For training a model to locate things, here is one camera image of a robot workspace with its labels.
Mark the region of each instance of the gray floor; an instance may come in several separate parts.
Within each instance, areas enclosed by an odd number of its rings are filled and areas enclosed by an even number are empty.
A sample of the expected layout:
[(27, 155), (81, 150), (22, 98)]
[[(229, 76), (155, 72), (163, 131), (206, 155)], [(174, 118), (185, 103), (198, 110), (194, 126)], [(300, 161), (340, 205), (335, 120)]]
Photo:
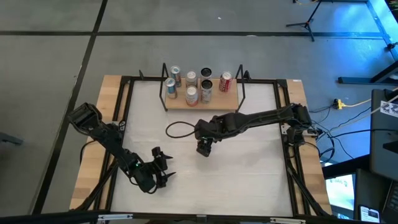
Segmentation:
[[(372, 3), (375, 10), (386, 11), (383, 0)], [(1, 1), (0, 30), (92, 30), (100, 4)], [(314, 7), (289, 0), (109, 0), (100, 29), (297, 32), (284, 25), (304, 22)], [(312, 27), (317, 32), (378, 32), (365, 4), (322, 3)], [(25, 140), (20, 147), (0, 144), (0, 216), (29, 213), (87, 42), (87, 37), (0, 37), (0, 131)], [(394, 61), (384, 47), (378, 38), (317, 38), (313, 43), (308, 37), (98, 37), (76, 105), (96, 102), (103, 75), (138, 75), (141, 69), (156, 76), (163, 62), (214, 72), (234, 72), (242, 63), (253, 78), (303, 80), (312, 109), (334, 98), (353, 104), (385, 86), (339, 85), (337, 77), (375, 75)], [(331, 128), (368, 106), (332, 110), (322, 124)], [(336, 133), (369, 125), (364, 119)], [(340, 139), (353, 157), (369, 152), (369, 133)], [(68, 210), (84, 142), (68, 130), (44, 212)], [(329, 142), (319, 146), (325, 150)], [(347, 159), (337, 146), (334, 160)]]

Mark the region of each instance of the silver can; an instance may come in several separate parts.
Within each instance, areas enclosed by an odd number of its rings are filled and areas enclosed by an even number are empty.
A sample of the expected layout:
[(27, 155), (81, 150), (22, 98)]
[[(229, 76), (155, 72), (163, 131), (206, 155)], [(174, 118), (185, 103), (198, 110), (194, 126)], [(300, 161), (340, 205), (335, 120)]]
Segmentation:
[(206, 79), (211, 79), (211, 70), (210, 68), (204, 68), (200, 71), (200, 78), (201, 81), (206, 80)]
[(166, 81), (164, 81), (166, 84), (167, 88), (167, 96), (169, 98), (175, 99), (177, 97), (177, 89), (175, 87), (175, 80), (173, 78), (167, 78)]
[(199, 101), (198, 89), (195, 86), (188, 87), (185, 93), (185, 99), (188, 106), (196, 106)]
[(187, 86), (194, 86), (198, 88), (198, 76), (194, 71), (189, 71), (187, 73), (187, 77), (185, 78), (185, 85)]
[(181, 86), (181, 69), (180, 67), (174, 65), (170, 68), (171, 76), (175, 80), (175, 86)]
[(201, 86), (200, 101), (202, 103), (210, 103), (213, 83), (210, 80), (203, 80), (200, 86)]
[(228, 92), (228, 90), (232, 86), (232, 74), (231, 72), (223, 72), (220, 78), (220, 84), (218, 85), (218, 89), (223, 92)]

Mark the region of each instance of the black stand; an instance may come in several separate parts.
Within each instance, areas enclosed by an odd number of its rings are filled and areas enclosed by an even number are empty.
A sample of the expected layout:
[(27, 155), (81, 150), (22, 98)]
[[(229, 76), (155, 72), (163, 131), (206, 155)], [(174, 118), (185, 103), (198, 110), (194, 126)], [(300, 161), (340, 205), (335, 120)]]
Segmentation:
[(318, 10), (318, 7), (321, 4), (321, 2), (322, 2), (322, 0), (318, 1), (317, 7), (314, 9), (314, 11), (312, 12), (312, 14), (311, 14), (311, 16), (310, 16), (310, 18), (308, 19), (307, 22), (300, 22), (300, 23), (296, 23), (296, 24), (287, 24), (286, 27), (300, 26), (300, 27), (306, 28), (306, 30), (308, 30), (310, 32), (312, 42), (314, 42), (315, 39), (313, 38), (313, 34), (312, 34), (311, 27), (310, 27), (310, 23), (313, 21), (312, 17), (313, 17), (313, 15), (315, 15), (316, 11)]
[(398, 61), (388, 66), (372, 78), (359, 77), (338, 77), (340, 84), (372, 84), (372, 85), (398, 85), (398, 80), (390, 78), (392, 74), (398, 72)]

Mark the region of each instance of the can lid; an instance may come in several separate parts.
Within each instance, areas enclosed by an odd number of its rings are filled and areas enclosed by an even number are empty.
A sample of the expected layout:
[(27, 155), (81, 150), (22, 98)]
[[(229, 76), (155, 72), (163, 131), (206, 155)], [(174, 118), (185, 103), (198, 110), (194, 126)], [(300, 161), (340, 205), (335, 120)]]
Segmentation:
[(197, 74), (194, 71), (189, 71), (187, 73), (187, 78), (196, 78)]
[(223, 78), (224, 78), (225, 80), (230, 80), (230, 79), (232, 79), (232, 74), (231, 74), (231, 72), (224, 72), (224, 73), (223, 73)]
[(204, 68), (200, 71), (201, 75), (204, 77), (209, 77), (211, 75), (211, 70), (210, 68)]
[(187, 88), (188, 95), (195, 95), (197, 93), (197, 88), (194, 86), (190, 86)]
[(166, 83), (166, 86), (173, 86), (175, 85), (175, 80), (173, 78), (167, 78), (164, 83)]
[(213, 87), (213, 83), (210, 80), (204, 80), (201, 83), (201, 87), (206, 89), (206, 90), (209, 90), (209, 89), (211, 89)]
[(172, 73), (178, 73), (178, 72), (180, 72), (180, 67), (174, 65), (174, 66), (172, 66), (172, 68), (170, 70), (172, 71)]

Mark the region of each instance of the yellow cable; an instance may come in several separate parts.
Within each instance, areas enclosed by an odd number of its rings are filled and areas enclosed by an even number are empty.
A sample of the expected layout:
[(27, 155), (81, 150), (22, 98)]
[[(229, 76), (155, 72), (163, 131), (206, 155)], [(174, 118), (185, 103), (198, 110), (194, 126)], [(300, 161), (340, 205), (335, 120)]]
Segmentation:
[(362, 118), (358, 118), (358, 119), (356, 119), (356, 120), (354, 120), (354, 121), (352, 121), (352, 122), (349, 122), (349, 123), (347, 123), (347, 124), (344, 124), (344, 125), (342, 125), (342, 126), (340, 126), (340, 127), (337, 127), (337, 128), (335, 128), (335, 129), (333, 129), (333, 130), (330, 130), (330, 132), (332, 132), (332, 131), (336, 131), (337, 129), (340, 129), (340, 128), (342, 128), (342, 127), (345, 127), (345, 126), (348, 126), (348, 125), (351, 125), (351, 124), (353, 124), (353, 123), (355, 123), (355, 122), (358, 122), (358, 121), (360, 121), (360, 120), (362, 120), (362, 119), (364, 119), (364, 118), (366, 118), (366, 117), (368, 117), (368, 116), (370, 116), (370, 115), (372, 115), (373, 113), (375, 113), (375, 112), (377, 112), (377, 111), (379, 111), (380, 110), (380, 108), (382, 107), (382, 106), (384, 106), (385, 104), (388, 104), (388, 103), (391, 103), (391, 102), (393, 102), (394, 100), (396, 100), (398, 98), (398, 95), (396, 95), (393, 99), (391, 99), (391, 100), (389, 100), (389, 101), (387, 101), (386, 103), (384, 103), (383, 105), (381, 105), (380, 107), (378, 107), (378, 108), (376, 108), (375, 110), (373, 110), (372, 112), (370, 112), (369, 114), (367, 114), (367, 115), (365, 115), (365, 116), (363, 116)]
[(357, 103), (357, 104), (354, 104), (354, 105), (345, 105), (344, 103), (342, 103), (341, 105), (342, 105), (342, 106), (346, 106), (346, 107), (354, 107), (354, 106), (359, 106), (359, 105), (361, 105), (361, 104), (363, 104), (363, 103), (367, 103), (367, 102), (369, 102), (369, 101), (371, 101), (371, 100), (372, 100), (372, 99), (368, 99), (368, 100), (362, 101), (362, 102)]

